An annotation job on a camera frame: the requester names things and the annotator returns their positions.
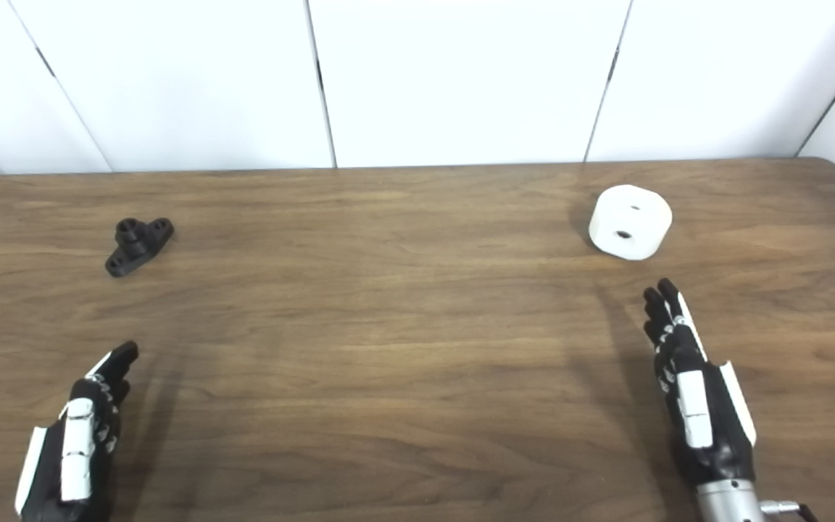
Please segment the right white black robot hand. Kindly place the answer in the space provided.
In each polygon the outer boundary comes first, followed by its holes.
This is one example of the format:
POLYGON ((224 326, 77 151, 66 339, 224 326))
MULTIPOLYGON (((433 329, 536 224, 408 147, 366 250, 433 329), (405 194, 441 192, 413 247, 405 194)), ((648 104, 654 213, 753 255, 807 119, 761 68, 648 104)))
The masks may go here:
POLYGON ((679 472, 693 488, 755 481, 757 432, 734 365, 709 359, 686 298, 669 278, 647 287, 643 298, 679 472))

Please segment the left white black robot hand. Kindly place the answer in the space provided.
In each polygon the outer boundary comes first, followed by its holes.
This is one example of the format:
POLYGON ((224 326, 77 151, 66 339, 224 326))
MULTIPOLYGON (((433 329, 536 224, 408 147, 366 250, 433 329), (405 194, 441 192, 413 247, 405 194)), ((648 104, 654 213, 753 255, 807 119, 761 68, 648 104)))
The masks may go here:
POLYGON ((20 521, 107 521, 109 477, 130 392, 135 341, 110 350, 70 387, 55 423, 32 430, 14 495, 20 521))

